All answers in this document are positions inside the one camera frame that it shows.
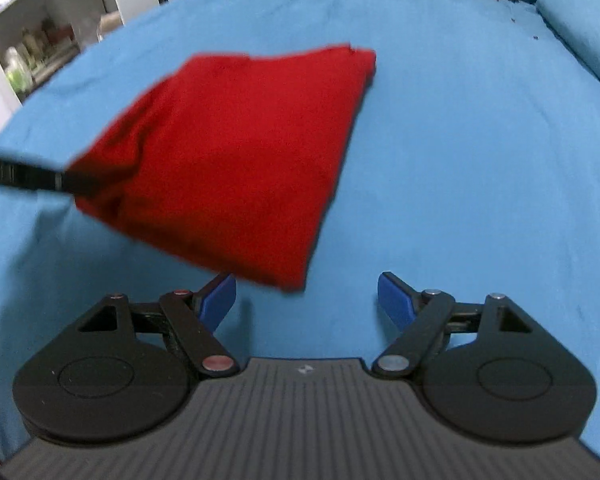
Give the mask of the red knit sweater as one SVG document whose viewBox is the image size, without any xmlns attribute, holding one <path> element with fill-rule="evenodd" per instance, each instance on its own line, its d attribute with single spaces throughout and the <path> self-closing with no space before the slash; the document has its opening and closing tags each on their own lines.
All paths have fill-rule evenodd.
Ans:
<svg viewBox="0 0 600 480">
<path fill-rule="evenodd" d="M 347 44 L 193 56 L 69 165 L 76 206 L 196 266 L 302 289 L 375 66 Z"/>
</svg>

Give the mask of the white desk shelf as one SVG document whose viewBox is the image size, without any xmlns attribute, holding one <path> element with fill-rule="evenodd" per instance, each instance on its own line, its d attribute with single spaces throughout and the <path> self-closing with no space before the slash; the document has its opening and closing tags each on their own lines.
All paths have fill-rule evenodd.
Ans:
<svg viewBox="0 0 600 480">
<path fill-rule="evenodd" d="M 22 103 L 100 39 L 114 0 L 9 0 L 0 6 L 0 131 Z"/>
</svg>

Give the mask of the blue bed sheet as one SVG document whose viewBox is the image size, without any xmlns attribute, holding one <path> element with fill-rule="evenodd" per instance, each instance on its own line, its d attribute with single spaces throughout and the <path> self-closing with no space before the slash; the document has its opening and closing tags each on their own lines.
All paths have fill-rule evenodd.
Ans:
<svg viewBox="0 0 600 480">
<path fill-rule="evenodd" d="M 508 0 L 173 0 L 90 47 L 23 104 L 0 151 L 62 165 L 198 52 L 347 42 L 377 54 L 306 289 L 242 282 L 218 330 L 238 359 L 366 360 L 396 329 L 385 271 L 476 302 L 501 292 L 598 388 L 600 82 L 534 6 Z"/>
</svg>

